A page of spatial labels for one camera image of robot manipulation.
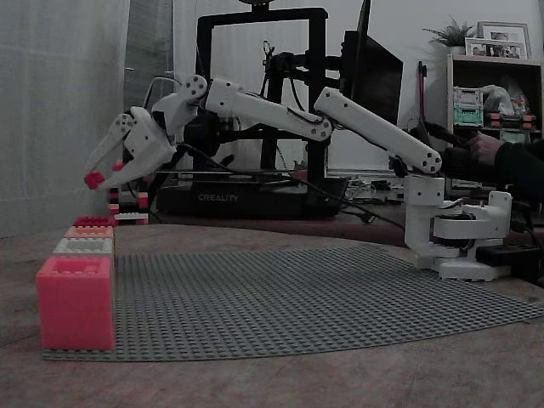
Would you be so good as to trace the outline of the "person's bare hand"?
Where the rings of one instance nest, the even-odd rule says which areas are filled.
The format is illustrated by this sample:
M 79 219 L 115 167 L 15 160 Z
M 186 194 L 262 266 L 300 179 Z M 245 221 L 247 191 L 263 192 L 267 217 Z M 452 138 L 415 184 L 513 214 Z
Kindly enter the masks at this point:
M 469 151 L 476 162 L 497 169 L 504 168 L 505 162 L 502 155 L 507 151 L 507 146 L 507 142 L 481 132 L 477 132 L 468 141 Z

